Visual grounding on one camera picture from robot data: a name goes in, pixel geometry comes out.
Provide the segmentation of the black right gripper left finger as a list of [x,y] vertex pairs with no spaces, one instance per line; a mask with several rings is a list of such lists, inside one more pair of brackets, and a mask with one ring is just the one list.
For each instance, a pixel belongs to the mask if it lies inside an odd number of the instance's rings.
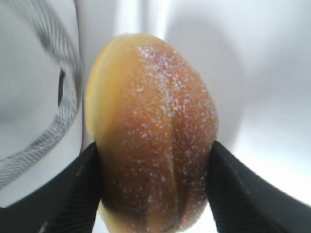
[[99,157],[90,144],[44,186],[1,208],[1,233],[90,233],[101,196]]

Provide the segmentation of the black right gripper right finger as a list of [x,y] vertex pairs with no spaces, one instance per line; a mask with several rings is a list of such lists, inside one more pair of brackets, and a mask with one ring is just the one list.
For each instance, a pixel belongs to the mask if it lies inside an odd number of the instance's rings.
[[272,186],[220,142],[211,148],[206,194],[220,233],[309,233],[311,209]]

